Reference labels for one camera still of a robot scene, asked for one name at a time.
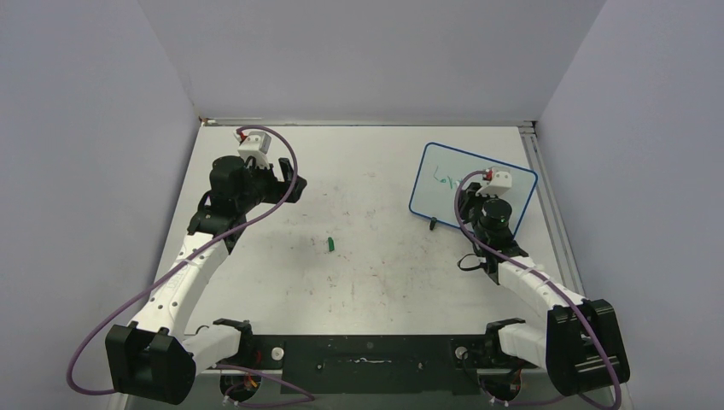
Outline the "blue framed whiteboard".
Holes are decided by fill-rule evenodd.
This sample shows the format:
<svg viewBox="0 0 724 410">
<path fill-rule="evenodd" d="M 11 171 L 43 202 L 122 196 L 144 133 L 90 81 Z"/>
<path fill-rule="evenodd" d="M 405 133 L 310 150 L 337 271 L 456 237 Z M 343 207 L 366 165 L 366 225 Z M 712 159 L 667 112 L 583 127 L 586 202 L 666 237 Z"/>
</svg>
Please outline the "blue framed whiteboard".
<svg viewBox="0 0 724 410">
<path fill-rule="evenodd" d="M 538 175 L 535 171 L 517 165 L 477 155 L 441 143 L 427 143 L 412 188 L 409 210 L 424 218 L 437 218 L 439 224 L 457 227 L 453 202 L 456 189 L 469 173 L 497 168 L 509 171 L 512 187 L 500 197 L 512 206 L 509 227 L 516 233 L 531 201 Z M 470 182 L 482 182 L 476 175 Z"/>
</svg>

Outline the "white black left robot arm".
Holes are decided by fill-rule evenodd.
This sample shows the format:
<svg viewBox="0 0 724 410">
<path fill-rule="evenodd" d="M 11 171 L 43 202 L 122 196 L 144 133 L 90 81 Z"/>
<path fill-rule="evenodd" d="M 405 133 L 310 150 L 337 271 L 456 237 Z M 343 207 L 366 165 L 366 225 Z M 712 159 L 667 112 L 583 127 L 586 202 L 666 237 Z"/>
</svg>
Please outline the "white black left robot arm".
<svg viewBox="0 0 724 410">
<path fill-rule="evenodd" d="M 127 325 L 113 325 L 105 348 L 114 390 L 178 405 L 196 377 L 219 361 L 235 368 L 254 358 L 244 337 L 250 326 L 217 319 L 194 336 L 184 332 L 211 277 L 250 226 L 248 213 L 260 204 L 272 210 L 301 198 L 306 181 L 289 158 L 272 165 L 228 155 L 215 160 L 210 188 L 190 219 L 187 234 L 169 272 L 149 291 L 149 299 Z"/>
</svg>

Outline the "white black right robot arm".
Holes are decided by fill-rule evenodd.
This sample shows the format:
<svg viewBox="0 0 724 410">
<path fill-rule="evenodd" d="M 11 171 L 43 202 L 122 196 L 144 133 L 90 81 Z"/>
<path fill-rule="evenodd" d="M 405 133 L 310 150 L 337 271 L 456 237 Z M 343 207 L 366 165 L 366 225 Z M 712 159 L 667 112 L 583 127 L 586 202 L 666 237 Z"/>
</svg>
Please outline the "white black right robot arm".
<svg viewBox="0 0 724 410">
<path fill-rule="evenodd" d="M 546 371 L 561 396 L 579 396 L 595 407 L 590 392 L 609 388 L 612 408 L 622 404 L 630 366 L 615 309 L 560 284 L 537 264 L 509 227 L 512 206 L 479 183 L 463 182 L 453 212 L 472 253 L 494 284 L 513 292 L 544 321 L 538 329 L 522 319 L 488 325 L 482 346 L 486 360 L 503 366 L 517 358 Z"/>
</svg>

